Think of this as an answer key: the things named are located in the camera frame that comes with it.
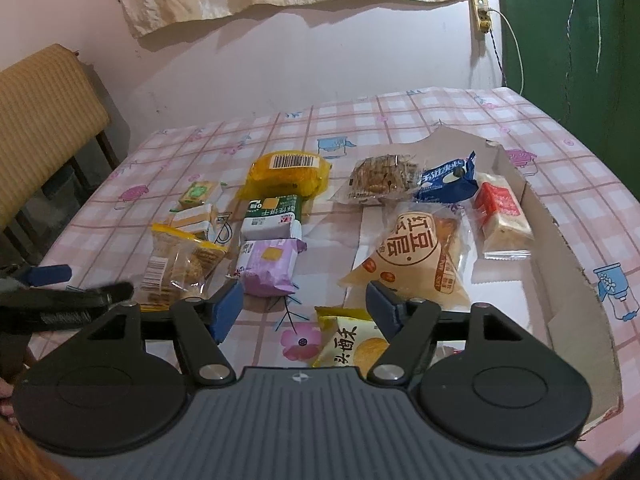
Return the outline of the person's left hand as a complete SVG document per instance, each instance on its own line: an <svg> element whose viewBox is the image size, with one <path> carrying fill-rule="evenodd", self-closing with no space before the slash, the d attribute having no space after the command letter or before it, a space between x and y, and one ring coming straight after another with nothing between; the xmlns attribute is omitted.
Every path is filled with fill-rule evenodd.
<svg viewBox="0 0 640 480"><path fill-rule="evenodd" d="M1 381L1 478L73 479L60 464L37 448L21 430L12 405L13 386Z"/></svg>

